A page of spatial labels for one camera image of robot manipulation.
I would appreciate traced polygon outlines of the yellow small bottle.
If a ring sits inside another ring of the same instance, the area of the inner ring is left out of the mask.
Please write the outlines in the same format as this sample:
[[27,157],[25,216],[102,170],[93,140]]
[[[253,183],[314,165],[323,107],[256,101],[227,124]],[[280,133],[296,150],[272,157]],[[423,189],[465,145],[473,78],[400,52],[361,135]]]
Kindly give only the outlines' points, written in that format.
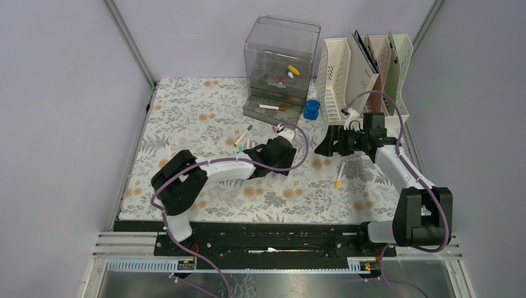
[[297,68],[295,68],[293,65],[288,65],[288,69],[295,75],[299,76],[300,72]]

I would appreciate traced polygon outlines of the green cap white marker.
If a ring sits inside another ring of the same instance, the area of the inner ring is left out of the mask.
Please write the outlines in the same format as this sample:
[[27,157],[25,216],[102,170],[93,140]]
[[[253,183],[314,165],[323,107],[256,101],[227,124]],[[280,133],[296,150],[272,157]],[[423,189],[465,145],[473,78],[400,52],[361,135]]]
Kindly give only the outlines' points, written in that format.
[[250,130],[252,129],[252,125],[249,125],[243,132],[242,134],[238,137],[238,139],[234,142],[234,146],[235,147],[238,147],[241,142],[244,140],[244,138],[247,136],[247,134],[250,132]]

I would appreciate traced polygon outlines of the blue cap small bottle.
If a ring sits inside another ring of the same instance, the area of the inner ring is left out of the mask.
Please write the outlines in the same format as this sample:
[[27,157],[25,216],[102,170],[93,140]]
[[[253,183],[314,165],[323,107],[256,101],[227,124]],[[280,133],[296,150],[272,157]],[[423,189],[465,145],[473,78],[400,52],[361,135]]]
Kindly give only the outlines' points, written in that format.
[[289,78],[291,78],[291,79],[294,78],[294,75],[293,75],[293,73],[292,73],[290,70],[286,70],[286,71],[285,71],[285,74],[286,74]]

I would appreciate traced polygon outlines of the beige notebook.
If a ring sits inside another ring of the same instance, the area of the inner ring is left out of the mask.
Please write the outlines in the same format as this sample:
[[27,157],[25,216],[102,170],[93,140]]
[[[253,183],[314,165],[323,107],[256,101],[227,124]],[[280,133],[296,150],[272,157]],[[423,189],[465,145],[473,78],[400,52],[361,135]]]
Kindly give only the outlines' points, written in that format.
[[378,78],[378,71],[367,58],[367,51],[364,49],[357,31],[349,32],[347,42],[350,48],[350,62],[345,89],[345,104],[360,114],[370,94],[364,94],[355,101],[352,100],[359,94],[373,89]]

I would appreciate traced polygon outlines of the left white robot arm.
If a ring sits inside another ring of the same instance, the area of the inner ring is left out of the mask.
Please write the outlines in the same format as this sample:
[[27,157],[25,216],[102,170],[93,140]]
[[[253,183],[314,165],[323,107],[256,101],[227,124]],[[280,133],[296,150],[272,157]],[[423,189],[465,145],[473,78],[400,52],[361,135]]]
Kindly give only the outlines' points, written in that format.
[[214,183],[261,178],[267,174],[288,175],[297,149],[292,140],[295,133],[284,130],[267,143],[244,149],[234,156],[214,160],[197,158],[190,150],[182,150],[152,178],[154,198],[161,201],[157,208],[170,231],[169,248],[177,255],[192,249],[192,228],[188,210],[202,189]]

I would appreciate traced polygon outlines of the yellow cap white marker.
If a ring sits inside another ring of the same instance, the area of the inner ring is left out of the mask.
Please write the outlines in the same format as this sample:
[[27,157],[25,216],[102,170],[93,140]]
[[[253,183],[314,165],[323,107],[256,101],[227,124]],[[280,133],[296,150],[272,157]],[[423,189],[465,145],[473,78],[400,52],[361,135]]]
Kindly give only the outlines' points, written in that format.
[[341,182],[341,179],[342,179],[342,175],[343,175],[345,166],[346,166],[346,162],[343,161],[340,164],[339,168],[338,168],[338,173],[337,173],[337,176],[336,176],[336,179],[335,179],[335,182],[334,182],[334,189],[338,189],[339,188],[339,185],[340,185],[340,182]]

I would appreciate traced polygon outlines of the clear acrylic drawer organizer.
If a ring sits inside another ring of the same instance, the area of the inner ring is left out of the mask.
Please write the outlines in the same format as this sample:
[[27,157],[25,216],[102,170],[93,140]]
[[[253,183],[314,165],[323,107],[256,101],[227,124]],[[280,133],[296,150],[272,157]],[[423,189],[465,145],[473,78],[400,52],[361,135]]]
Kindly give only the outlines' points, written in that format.
[[[243,114],[268,124],[298,122],[307,101],[321,26],[315,22],[260,15],[244,44],[248,99]],[[289,78],[293,65],[300,72]],[[280,76],[285,78],[279,85]],[[286,107],[286,111],[259,108]]]

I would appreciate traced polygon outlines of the pink clipboard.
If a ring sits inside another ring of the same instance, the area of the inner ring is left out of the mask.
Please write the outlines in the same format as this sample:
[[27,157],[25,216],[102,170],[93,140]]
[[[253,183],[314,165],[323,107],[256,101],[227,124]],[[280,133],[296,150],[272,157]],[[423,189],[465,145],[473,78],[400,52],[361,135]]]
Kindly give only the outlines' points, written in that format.
[[[385,79],[391,60],[391,47],[386,35],[365,37],[365,45],[374,58],[378,70],[378,78],[373,86],[374,91],[383,91]],[[385,108],[383,96],[380,93],[371,93],[368,98],[372,112],[383,112]]]

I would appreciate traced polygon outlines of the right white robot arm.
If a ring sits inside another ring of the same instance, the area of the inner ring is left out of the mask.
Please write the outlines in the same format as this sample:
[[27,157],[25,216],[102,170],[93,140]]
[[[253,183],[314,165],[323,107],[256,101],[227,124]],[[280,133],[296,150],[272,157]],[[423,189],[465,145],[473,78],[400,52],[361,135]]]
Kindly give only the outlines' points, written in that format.
[[330,125],[315,153],[349,156],[365,153],[393,184],[399,194],[392,220],[365,222],[367,232],[356,238],[359,253],[370,256],[381,243],[413,247],[435,253],[443,250],[452,236],[453,194],[437,187],[408,160],[400,141],[389,137],[382,113],[366,113],[361,129]]

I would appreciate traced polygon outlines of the brown cap white marker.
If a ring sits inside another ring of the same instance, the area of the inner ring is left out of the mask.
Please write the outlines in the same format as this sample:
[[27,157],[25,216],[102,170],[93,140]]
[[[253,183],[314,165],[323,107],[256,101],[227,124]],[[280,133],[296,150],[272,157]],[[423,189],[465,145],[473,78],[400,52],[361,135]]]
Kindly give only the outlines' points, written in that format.
[[275,111],[286,111],[287,110],[286,107],[269,106],[269,105],[263,105],[263,104],[259,104],[259,108],[261,108],[261,109],[268,109],[268,110],[275,110]]

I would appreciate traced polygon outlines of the green clipboard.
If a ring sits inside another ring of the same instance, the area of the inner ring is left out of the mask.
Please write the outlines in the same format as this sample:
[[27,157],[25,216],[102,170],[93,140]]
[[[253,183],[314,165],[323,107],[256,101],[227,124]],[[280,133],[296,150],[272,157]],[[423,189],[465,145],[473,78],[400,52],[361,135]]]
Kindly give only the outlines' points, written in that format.
[[411,62],[413,45],[406,34],[392,34],[389,32],[388,40],[391,60],[383,90],[395,102],[393,104],[387,97],[384,97],[387,113],[391,116],[396,115],[395,106],[401,110],[401,90]]

